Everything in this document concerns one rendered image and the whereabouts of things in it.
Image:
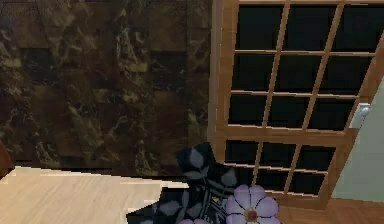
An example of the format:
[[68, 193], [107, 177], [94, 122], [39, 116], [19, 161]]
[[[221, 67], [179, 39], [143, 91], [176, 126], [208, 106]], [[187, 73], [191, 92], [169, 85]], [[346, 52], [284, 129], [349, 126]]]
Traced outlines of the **wooden glass-paned room door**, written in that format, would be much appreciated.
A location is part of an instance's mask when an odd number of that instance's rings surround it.
[[[321, 4], [329, 3], [336, 6], [336, 11], [329, 30], [325, 49], [320, 52], [322, 59], [312, 92], [308, 95], [310, 101], [306, 110], [303, 126], [300, 128], [269, 127], [267, 125], [272, 98], [278, 93], [274, 90], [276, 73], [280, 56], [284, 54], [282, 44], [290, 6], [293, 4]], [[209, 128], [208, 139], [212, 144], [214, 154], [219, 162], [225, 160], [226, 141], [247, 140], [258, 143], [258, 152], [263, 149], [265, 142], [287, 143], [296, 146], [291, 167], [288, 170], [283, 191], [272, 191], [270, 194], [278, 198], [284, 206], [323, 209], [335, 188], [336, 182], [345, 166], [352, 150], [358, 131], [349, 126], [342, 131], [315, 130], [308, 127], [310, 116], [313, 112], [315, 101], [323, 95], [319, 92], [322, 77], [328, 58], [333, 54], [331, 48], [336, 31], [347, 4], [377, 4], [384, 0], [216, 0], [212, 8], [212, 36], [211, 36], [211, 78], [209, 102]], [[255, 125], [230, 125], [229, 101], [233, 93], [232, 75], [234, 54], [237, 52], [236, 31], [238, 11], [241, 5], [282, 4], [284, 6], [281, 17], [276, 48], [271, 51], [274, 55], [273, 68], [270, 76], [268, 90], [264, 93], [267, 97], [263, 114], [263, 123]], [[296, 163], [304, 145], [334, 146], [336, 152], [326, 172], [324, 180], [316, 195], [292, 193], [289, 191], [293, 174], [298, 171]]]

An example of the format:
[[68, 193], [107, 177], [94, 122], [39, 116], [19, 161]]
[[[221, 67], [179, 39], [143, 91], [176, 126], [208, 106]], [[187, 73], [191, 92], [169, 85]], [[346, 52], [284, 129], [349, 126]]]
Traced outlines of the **silver round door knob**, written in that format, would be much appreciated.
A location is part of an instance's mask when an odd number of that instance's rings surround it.
[[370, 107], [371, 105], [369, 103], [359, 103], [353, 114], [349, 127], [360, 129], [364, 123], [365, 118], [370, 112]]

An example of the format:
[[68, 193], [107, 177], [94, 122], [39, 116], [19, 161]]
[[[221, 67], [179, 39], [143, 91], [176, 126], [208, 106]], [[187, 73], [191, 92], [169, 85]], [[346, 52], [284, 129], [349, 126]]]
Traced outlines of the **dark red-brown furniture corner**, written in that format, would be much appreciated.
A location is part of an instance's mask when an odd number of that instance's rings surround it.
[[15, 165], [13, 164], [4, 144], [0, 140], [0, 180], [8, 175], [14, 168]]

